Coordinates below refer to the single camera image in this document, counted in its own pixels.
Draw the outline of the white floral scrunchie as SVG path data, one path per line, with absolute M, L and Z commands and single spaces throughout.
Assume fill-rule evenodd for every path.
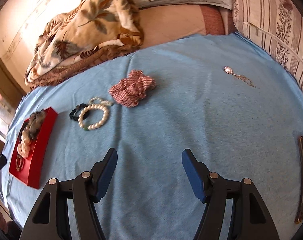
M 26 135 L 21 135 L 21 142 L 17 146 L 18 154 L 26 159 L 29 156 L 31 140 Z

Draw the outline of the red checkered scrunchie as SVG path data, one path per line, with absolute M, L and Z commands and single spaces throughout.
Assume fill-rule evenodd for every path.
M 128 108 L 138 106 L 147 96 L 147 92 L 156 87 L 156 81 L 143 73 L 142 70 L 132 70 L 128 76 L 121 79 L 109 89 L 109 94 L 120 105 Z

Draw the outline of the grey satin scrunchie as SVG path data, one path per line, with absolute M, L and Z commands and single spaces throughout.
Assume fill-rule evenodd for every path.
M 42 123 L 46 117 L 46 111 L 36 111 L 32 113 L 27 122 L 25 122 L 21 129 L 21 140 L 28 138 L 29 140 L 35 140 L 38 136 Z

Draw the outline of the leaf-patterned quilt blanket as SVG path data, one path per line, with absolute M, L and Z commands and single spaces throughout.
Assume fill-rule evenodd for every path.
M 68 67 L 96 52 L 117 56 L 138 49 L 144 41 L 138 8 L 133 0 L 81 0 L 68 13 L 45 26 L 34 49 L 24 82 L 30 88 L 70 75 Z

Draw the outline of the light blue bed sheet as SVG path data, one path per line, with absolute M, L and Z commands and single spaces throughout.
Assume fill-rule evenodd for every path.
M 69 118 L 78 104 L 99 96 L 133 69 L 156 81 L 137 107 L 113 105 L 107 122 L 85 131 Z M 184 171 L 190 149 L 225 179 L 250 178 L 280 239 L 299 229 L 298 138 L 303 92 L 265 51 L 238 34 L 194 35 L 139 50 L 92 67 L 22 99 L 3 154 L 11 158 L 23 121 L 52 107 L 55 121 L 40 184 L 73 179 L 103 159 L 118 162 L 106 196 L 96 205 L 107 239 L 192 239 L 204 211 Z

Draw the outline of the striped floral cushion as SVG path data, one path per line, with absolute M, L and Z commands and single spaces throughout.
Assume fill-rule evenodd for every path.
M 262 48 L 303 91 L 303 17 L 291 0 L 233 0 L 237 31 Z

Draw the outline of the red shallow tray box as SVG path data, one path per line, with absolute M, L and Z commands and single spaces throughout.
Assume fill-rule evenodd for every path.
M 46 153 L 47 144 L 58 116 L 58 113 L 52 107 L 45 109 L 46 117 L 38 136 L 30 145 L 30 152 L 28 158 L 24 159 L 24 167 L 20 172 L 17 172 L 15 166 L 16 156 L 18 155 L 17 146 L 19 144 L 19 138 L 17 138 L 14 150 L 11 156 L 9 173 L 15 178 L 35 189 L 40 188 L 41 169 L 43 165 L 43 159 Z

